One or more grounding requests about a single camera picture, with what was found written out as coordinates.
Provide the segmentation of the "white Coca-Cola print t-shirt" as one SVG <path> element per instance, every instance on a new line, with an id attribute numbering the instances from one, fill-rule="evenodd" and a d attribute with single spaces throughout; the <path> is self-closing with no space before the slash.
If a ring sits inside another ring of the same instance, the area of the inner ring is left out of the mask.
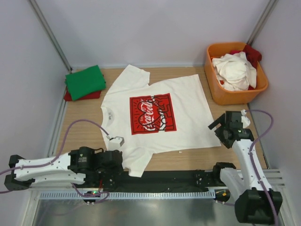
<path id="1" fill-rule="evenodd" d="M 107 91 L 103 136 L 124 138 L 122 166 L 141 177 L 153 154 L 220 146 L 199 76 L 150 84 L 150 73 L 128 65 Z"/>

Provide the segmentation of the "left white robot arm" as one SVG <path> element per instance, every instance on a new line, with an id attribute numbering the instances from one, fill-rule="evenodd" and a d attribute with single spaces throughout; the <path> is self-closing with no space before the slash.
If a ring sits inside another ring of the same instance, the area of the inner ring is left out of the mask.
<path id="1" fill-rule="evenodd" d="M 27 160 L 19 155 L 9 159 L 10 173 L 4 185 L 9 191 L 31 187 L 75 184 L 78 187 L 95 187 L 104 173 L 120 173 L 122 152 L 105 151 L 82 146 L 58 158 Z"/>

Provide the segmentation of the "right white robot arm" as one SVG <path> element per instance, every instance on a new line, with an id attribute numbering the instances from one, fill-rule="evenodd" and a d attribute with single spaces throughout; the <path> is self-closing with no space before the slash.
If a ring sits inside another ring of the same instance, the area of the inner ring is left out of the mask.
<path id="1" fill-rule="evenodd" d="M 248 129 L 246 113 L 226 111 L 208 126 L 226 148 L 235 152 L 241 166 L 238 172 L 232 163 L 218 162 L 213 173 L 234 199 L 238 222 L 277 226 L 283 198 L 273 190 L 263 172 L 255 149 L 259 139 Z"/>

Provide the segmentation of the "orange plastic laundry basket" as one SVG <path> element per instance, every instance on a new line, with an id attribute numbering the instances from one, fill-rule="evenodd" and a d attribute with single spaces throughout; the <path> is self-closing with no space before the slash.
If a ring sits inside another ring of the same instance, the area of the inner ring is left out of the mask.
<path id="1" fill-rule="evenodd" d="M 207 47 L 205 60 L 205 73 L 213 100 L 219 105 L 236 105 L 247 104 L 251 102 L 258 94 L 265 91 L 269 85 L 268 78 L 265 75 L 260 62 L 256 68 L 257 86 L 249 88 L 246 91 L 228 91 L 225 90 L 218 82 L 214 67 L 213 58 L 220 58 L 225 54 L 229 54 L 232 49 L 243 50 L 244 42 L 222 42 L 214 43 Z"/>

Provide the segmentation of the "white crumpled t-shirt in basket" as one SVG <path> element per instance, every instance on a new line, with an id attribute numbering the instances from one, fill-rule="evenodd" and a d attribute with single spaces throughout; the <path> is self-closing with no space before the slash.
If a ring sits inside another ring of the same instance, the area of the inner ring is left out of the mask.
<path id="1" fill-rule="evenodd" d="M 213 58 L 212 64 L 219 84 L 228 91 L 246 91 L 257 86 L 257 71 L 245 52 Z"/>

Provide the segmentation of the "dark red garment in basket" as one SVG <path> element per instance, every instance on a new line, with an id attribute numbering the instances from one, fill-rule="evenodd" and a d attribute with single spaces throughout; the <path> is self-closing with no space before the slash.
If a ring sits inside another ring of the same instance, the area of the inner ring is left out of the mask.
<path id="1" fill-rule="evenodd" d="M 262 60 L 262 55 L 259 51 L 255 50 L 248 44 L 244 44 L 243 50 L 232 49 L 229 51 L 229 54 L 233 55 L 236 53 L 244 52 L 246 54 L 247 60 L 251 63 L 251 65 L 256 69 L 258 63 Z"/>

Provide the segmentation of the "folded red t-shirt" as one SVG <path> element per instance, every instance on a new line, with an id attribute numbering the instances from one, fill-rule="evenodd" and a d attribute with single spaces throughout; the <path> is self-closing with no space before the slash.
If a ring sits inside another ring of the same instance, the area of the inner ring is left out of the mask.
<path id="1" fill-rule="evenodd" d="M 77 99 L 77 101 L 78 101 L 78 100 L 86 100 L 86 99 L 98 99 L 98 98 L 100 97 L 100 95 L 101 95 L 101 91 L 92 92 L 92 93 L 90 93 L 90 94 L 87 94 L 87 95 L 85 95 L 85 96 L 83 96 L 83 97 Z M 66 102 L 73 101 L 73 100 L 72 100 L 72 97 L 71 97 L 71 94 L 69 93 L 68 90 L 66 90 L 66 93 L 65 93 L 65 95 L 64 95 L 64 100 L 65 100 Z"/>

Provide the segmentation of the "folded green t-shirt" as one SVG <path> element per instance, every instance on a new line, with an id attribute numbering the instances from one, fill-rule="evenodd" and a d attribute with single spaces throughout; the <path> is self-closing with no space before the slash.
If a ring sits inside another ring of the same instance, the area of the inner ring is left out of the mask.
<path id="1" fill-rule="evenodd" d="M 106 81 L 98 65 L 66 75 L 65 84 L 72 101 L 106 89 Z"/>

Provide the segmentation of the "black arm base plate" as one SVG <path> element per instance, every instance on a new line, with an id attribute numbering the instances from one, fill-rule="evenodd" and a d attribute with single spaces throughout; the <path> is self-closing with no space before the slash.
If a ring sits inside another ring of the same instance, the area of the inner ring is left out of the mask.
<path id="1" fill-rule="evenodd" d="M 147 190 L 171 189 L 173 187 L 200 188 L 221 187 L 224 183 L 211 170 L 147 171 L 142 177 L 131 177 L 129 172 L 101 173 L 102 188 L 106 190 L 127 190 L 146 192 Z"/>

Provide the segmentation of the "aluminium frame rail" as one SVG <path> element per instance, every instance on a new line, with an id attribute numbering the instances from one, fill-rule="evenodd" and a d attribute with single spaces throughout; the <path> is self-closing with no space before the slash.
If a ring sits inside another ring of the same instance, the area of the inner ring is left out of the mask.
<path id="1" fill-rule="evenodd" d="M 280 174 L 279 170 L 276 169 L 264 169 L 264 173 L 265 173 L 265 177 L 267 178 L 267 180 L 269 181 L 269 183 L 272 186 L 284 186 L 284 181 L 282 179 L 282 175 Z M 98 176 L 96 176 L 95 178 L 89 178 L 88 181 L 85 181 L 83 184 L 76 184 L 76 182 L 71 182 L 70 179 L 68 179 L 70 176 L 67 176 L 67 178 L 65 179 L 61 179 L 61 181 L 59 180 L 55 180 L 55 179 L 50 179 L 50 181 L 48 180 L 48 178 L 42 178 L 42 179 L 36 179 L 36 181 L 34 183 L 32 183 L 32 185 L 30 186 L 31 189 L 64 189 L 64 188 L 72 188 L 71 187 L 71 183 L 74 183 L 76 185 L 77 188 L 99 188 L 99 186 L 102 186 L 102 183 L 99 179 Z M 201 191 L 201 192 L 205 192 L 208 191 L 210 187 L 205 188 L 205 189 L 200 189 L 200 188 L 192 188 L 192 187 L 184 187 L 184 188 L 178 188 L 178 187 L 173 187 L 171 189 L 167 189 L 167 190 L 163 190 L 163 189 L 158 189 L 158 190 L 147 190 L 146 192 L 187 192 L 187 191 Z M 127 190 L 106 190 L 103 189 L 104 191 L 109 191 L 109 192 L 129 192 Z"/>

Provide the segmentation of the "right aluminium corner post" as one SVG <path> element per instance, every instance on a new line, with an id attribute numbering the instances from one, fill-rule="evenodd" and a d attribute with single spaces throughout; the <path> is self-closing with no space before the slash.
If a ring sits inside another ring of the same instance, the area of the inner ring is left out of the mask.
<path id="1" fill-rule="evenodd" d="M 261 16 L 259 17 L 253 31 L 251 32 L 248 40 L 247 40 L 247 44 L 248 45 L 253 45 L 253 43 L 255 42 L 256 38 L 259 36 L 259 34 L 261 33 L 261 31 L 263 30 L 268 18 L 270 17 L 270 15 L 272 14 L 272 12 L 274 11 L 276 5 L 278 4 L 279 0 L 269 0 L 267 3 L 267 6 L 265 7 L 265 9 L 263 10 Z"/>

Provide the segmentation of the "aluminium corner post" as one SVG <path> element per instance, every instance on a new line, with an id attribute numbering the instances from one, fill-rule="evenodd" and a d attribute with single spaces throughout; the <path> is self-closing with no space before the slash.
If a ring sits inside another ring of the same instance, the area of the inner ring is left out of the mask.
<path id="1" fill-rule="evenodd" d="M 261 16 L 259 17 L 253 31 L 251 32 L 248 40 L 247 40 L 247 44 L 248 45 L 253 45 L 253 43 L 255 42 L 256 38 L 259 36 L 259 34 L 261 33 L 261 31 L 263 30 L 268 18 L 270 17 L 270 15 L 272 14 L 272 12 L 274 11 L 276 5 L 278 4 L 279 0 L 269 0 L 267 3 L 267 6 L 265 7 L 265 9 L 263 10 Z"/>
<path id="2" fill-rule="evenodd" d="M 33 9 L 36 17 L 38 18 L 40 24 L 42 25 L 44 31 L 46 32 L 50 42 L 52 43 L 52 45 L 54 46 L 56 52 L 58 53 L 62 63 L 64 64 L 65 68 L 67 69 L 68 72 L 72 72 L 72 67 L 69 63 L 69 61 L 67 60 L 57 38 L 55 37 L 55 34 L 53 33 L 47 19 L 45 18 L 42 10 L 40 9 L 38 3 L 36 0 L 28 0 L 28 3 L 30 4 L 31 8 Z"/>

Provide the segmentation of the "left aluminium corner post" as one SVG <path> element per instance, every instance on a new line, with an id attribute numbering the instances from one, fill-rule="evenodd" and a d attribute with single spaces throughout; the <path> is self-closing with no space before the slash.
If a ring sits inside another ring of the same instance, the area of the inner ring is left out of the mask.
<path id="1" fill-rule="evenodd" d="M 54 46 L 56 52 L 58 53 L 62 63 L 64 64 L 65 68 L 67 69 L 68 72 L 72 72 L 72 67 L 69 63 L 69 61 L 67 60 L 57 38 L 55 37 L 55 34 L 53 33 L 47 19 L 45 18 L 42 10 L 40 9 L 38 3 L 36 0 L 28 0 L 28 3 L 30 4 L 31 8 L 33 9 L 36 17 L 38 18 L 40 24 L 42 25 L 44 31 L 46 32 L 50 42 L 52 43 L 52 45 Z"/>

